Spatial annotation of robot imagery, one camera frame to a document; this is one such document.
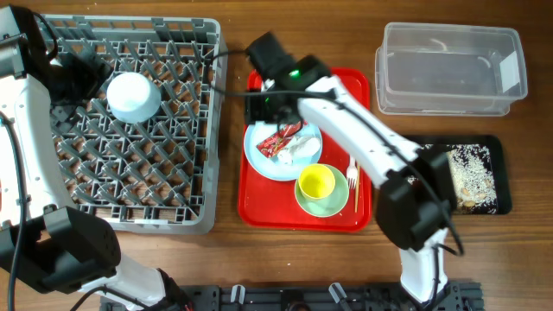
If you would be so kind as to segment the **red snack wrapper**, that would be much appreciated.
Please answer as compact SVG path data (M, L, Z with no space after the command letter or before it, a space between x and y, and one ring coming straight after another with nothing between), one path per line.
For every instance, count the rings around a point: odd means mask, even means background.
M276 156L306 124L305 121L297 124L278 124L275 133L257 144L257 150L266 158Z

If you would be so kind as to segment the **white napkin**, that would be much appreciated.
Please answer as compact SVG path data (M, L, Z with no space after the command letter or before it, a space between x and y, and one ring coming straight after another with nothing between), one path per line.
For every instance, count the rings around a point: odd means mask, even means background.
M317 136L293 136L290 142L277 153L277 160L281 164L292 165L298 160L315 155L321 146L321 139Z

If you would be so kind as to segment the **light blue plate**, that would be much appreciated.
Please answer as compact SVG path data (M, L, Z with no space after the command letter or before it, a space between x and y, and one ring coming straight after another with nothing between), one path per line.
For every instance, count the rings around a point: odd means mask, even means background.
M319 141L319 148L310 156L300 157L294 153L291 156L281 157L277 154L267 157L257 147L264 140L277 134L275 124L265 124L258 122L249 125L245 132L244 152L247 161L263 177L273 181L293 181L297 179L301 172L310 164L317 163L322 154L322 135L318 127L305 124L302 130L294 135L294 138L301 140L305 138L316 138Z

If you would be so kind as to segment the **white bowl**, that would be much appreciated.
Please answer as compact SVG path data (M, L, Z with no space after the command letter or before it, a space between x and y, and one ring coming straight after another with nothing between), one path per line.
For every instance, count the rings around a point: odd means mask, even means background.
M127 124L155 116L162 97L157 86L140 73L121 73L108 85L106 98L112 115Z

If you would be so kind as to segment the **yellow cup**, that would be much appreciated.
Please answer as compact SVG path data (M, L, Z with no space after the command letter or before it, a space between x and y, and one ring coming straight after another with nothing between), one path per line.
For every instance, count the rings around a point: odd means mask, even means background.
M335 188L333 171L319 163L308 165L297 181L302 196L307 200L326 199Z

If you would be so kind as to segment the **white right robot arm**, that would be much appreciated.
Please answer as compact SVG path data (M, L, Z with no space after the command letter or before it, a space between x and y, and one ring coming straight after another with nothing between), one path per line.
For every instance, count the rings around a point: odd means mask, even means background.
M246 92L245 120L286 125L307 123L330 136L369 175L379 191L376 220L400 250L400 282L411 299L430 308L448 280L443 272L445 237L454 234L456 208L448 157L424 149L383 124L313 55L295 60L271 33L245 53L264 81L264 90Z

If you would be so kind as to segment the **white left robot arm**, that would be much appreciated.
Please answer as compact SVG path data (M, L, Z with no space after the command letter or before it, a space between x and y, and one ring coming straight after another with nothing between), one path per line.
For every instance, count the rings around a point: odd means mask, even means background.
M51 117L64 127L111 66L95 53L59 54L40 14L1 10L1 266L10 283L47 294L103 295L129 310L186 302L162 270L126 257L104 219L80 211L61 175Z

